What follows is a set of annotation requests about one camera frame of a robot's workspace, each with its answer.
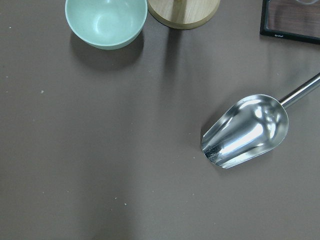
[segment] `stainless steel scoop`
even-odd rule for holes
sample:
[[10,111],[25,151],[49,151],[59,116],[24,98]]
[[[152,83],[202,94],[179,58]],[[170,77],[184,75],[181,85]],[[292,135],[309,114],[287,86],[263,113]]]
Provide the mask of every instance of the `stainless steel scoop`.
[[263,94],[241,99],[203,135],[204,155],[228,169],[274,149],[288,132],[285,109],[319,86],[320,73],[279,101]]

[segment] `gray surface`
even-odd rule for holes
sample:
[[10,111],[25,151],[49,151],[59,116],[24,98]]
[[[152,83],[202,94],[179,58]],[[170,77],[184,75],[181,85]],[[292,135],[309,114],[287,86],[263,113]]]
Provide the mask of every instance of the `gray surface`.
[[320,89],[272,152],[224,170],[200,148],[242,97],[320,72],[319,45],[259,36],[261,8],[221,1],[186,31],[148,15],[103,51],[71,33],[64,1],[1,0],[0,239],[318,239]]

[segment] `scoop handle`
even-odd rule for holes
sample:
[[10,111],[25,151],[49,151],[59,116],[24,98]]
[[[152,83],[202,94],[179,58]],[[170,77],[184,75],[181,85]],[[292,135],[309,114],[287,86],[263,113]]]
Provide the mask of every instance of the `scoop handle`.
[[313,90],[315,90],[317,87],[320,86],[320,73],[315,75],[310,80],[306,81],[301,86],[297,87],[295,90],[290,92],[285,97],[281,98],[279,100],[279,103],[284,107],[285,109],[290,107],[295,102],[302,99],[305,95],[311,93]]

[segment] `mint green bowl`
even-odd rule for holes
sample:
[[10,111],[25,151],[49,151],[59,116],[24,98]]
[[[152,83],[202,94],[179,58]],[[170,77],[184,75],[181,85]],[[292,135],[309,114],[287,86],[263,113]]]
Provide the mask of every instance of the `mint green bowl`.
[[72,31],[98,49],[130,44],[147,18],[147,0],[66,0],[65,16]]

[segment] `round wooden object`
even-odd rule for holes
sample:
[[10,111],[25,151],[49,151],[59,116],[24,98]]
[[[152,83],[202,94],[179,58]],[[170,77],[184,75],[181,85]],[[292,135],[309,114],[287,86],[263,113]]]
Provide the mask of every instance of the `round wooden object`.
[[193,29],[216,13],[220,0],[147,0],[148,10],[160,23],[174,29]]

